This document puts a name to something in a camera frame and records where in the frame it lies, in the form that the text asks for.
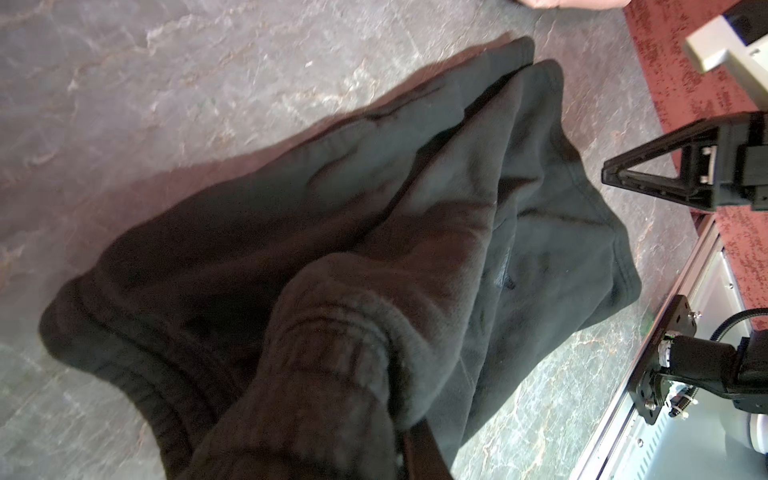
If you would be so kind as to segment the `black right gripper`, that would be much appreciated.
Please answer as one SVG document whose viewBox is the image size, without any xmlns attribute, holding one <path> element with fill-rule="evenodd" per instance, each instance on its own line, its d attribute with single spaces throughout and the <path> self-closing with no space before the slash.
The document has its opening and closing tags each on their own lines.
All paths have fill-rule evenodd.
<svg viewBox="0 0 768 480">
<path fill-rule="evenodd" d="M 713 212 L 767 210 L 767 113 L 698 120 L 604 162 L 603 184 Z"/>
</svg>

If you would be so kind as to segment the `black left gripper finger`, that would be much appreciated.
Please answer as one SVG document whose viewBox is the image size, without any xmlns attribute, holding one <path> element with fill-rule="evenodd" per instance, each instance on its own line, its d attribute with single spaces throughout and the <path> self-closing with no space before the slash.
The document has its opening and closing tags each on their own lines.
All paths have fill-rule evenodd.
<svg viewBox="0 0 768 480">
<path fill-rule="evenodd" d="M 406 479 L 453 479 L 426 419 L 403 434 L 401 445 Z"/>
</svg>

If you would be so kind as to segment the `black shorts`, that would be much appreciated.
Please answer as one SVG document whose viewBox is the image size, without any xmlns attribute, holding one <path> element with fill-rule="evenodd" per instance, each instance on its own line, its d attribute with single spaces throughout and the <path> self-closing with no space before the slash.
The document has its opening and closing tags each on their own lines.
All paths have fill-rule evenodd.
<svg viewBox="0 0 768 480">
<path fill-rule="evenodd" d="M 489 49 L 127 231 L 44 311 L 171 479 L 406 479 L 573 333 L 634 303 L 628 233 L 532 39 Z"/>
</svg>

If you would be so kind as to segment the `pink drawstring shorts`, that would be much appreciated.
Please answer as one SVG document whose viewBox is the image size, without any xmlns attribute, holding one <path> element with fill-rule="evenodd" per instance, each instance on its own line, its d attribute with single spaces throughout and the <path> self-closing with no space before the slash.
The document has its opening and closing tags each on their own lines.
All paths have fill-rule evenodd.
<svg viewBox="0 0 768 480">
<path fill-rule="evenodd" d="M 631 3 L 631 0 L 516 0 L 517 3 L 528 8 L 545 9 L 582 9 L 582 10 L 610 10 L 623 9 Z"/>
</svg>

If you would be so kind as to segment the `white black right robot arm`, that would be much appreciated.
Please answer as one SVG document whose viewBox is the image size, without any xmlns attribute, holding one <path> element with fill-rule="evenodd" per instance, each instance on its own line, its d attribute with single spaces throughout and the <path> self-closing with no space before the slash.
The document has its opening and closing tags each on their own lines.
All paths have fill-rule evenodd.
<svg viewBox="0 0 768 480">
<path fill-rule="evenodd" d="M 694 305 L 697 283 L 722 257 L 713 214 L 719 207 L 767 208 L 767 114 L 743 112 L 698 120 L 605 162 L 602 182 L 705 213 L 700 239 L 628 376 L 617 409 L 590 452 L 602 465 L 616 456 L 634 421 L 652 426 L 684 419 L 699 392 L 729 401 L 759 431 L 767 420 L 767 336 L 735 345 L 728 333 L 765 316 L 738 312 L 706 331 Z"/>
</svg>

